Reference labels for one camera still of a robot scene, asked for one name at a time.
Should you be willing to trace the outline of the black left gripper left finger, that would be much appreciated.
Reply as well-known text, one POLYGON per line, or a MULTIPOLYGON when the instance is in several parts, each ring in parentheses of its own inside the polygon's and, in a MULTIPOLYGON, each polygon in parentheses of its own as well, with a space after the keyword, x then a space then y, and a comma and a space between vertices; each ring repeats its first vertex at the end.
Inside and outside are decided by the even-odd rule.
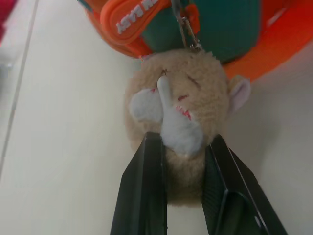
POLYGON ((148 132, 122 175, 110 235, 167 235, 166 183, 165 148, 148 132))

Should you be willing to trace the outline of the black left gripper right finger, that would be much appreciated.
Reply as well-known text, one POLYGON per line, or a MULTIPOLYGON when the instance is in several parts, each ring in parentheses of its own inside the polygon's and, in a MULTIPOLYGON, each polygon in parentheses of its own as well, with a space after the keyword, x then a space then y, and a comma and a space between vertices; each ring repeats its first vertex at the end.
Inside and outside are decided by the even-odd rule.
POLYGON ((252 171, 220 135, 205 149, 202 208, 209 235, 288 235, 252 171))

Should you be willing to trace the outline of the beige plush hamster keychain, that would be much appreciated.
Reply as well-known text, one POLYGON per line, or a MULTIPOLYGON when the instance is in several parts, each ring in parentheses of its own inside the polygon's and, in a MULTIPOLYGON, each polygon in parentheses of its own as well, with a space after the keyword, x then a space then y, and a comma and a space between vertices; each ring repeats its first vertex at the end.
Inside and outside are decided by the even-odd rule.
POLYGON ((250 94, 250 81, 228 78, 210 52, 176 49, 142 62, 125 92, 126 133, 133 150, 146 133, 161 136, 170 204, 200 203, 205 149, 250 94))

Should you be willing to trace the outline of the orange and teal backpack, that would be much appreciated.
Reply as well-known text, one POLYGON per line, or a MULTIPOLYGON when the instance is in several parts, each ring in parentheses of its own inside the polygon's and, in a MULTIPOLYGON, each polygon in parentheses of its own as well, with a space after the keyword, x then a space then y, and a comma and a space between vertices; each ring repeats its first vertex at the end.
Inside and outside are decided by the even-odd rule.
MULTIPOLYGON (((77 0, 103 40, 133 57, 184 48, 170 0, 77 0)), ((202 49, 256 80, 313 41, 313 0, 180 0, 202 49)))

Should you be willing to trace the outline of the red object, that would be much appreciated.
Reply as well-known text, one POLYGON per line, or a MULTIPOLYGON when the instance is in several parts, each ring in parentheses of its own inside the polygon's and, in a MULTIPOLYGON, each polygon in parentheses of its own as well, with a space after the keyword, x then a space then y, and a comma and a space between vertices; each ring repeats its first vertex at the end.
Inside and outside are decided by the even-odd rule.
POLYGON ((5 22, 13 11, 17 0, 0 0, 0 43, 5 34, 5 22))

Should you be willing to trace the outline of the silver keychain clasp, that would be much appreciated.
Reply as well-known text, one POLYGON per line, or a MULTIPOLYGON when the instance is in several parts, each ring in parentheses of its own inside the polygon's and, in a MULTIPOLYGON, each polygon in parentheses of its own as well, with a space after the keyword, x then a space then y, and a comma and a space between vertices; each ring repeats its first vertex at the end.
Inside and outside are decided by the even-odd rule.
POLYGON ((194 34, 191 24, 187 18, 187 16, 182 16, 182 6, 180 0, 170 0, 173 10, 173 15, 176 17, 177 22, 179 24, 179 31, 181 35, 181 39, 185 48, 190 48, 194 51, 202 50, 202 46, 200 41, 197 39, 196 35, 194 34), (187 42, 186 33, 188 33, 191 37, 191 42, 187 42))

